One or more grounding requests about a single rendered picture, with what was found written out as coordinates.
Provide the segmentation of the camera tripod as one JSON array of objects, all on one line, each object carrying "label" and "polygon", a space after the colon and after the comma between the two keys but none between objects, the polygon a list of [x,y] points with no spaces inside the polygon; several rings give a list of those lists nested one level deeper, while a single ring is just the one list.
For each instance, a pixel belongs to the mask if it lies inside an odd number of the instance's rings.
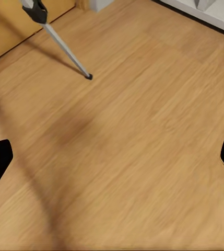
[{"label": "camera tripod", "polygon": [[93,75],[89,74],[82,66],[79,60],[73,55],[68,46],[63,42],[61,37],[55,32],[51,25],[47,22],[47,8],[43,4],[42,0],[19,0],[21,7],[27,12],[34,22],[40,23],[45,31],[53,38],[53,40],[62,48],[67,56],[73,61],[73,63],[84,74],[86,79],[93,79]]}]

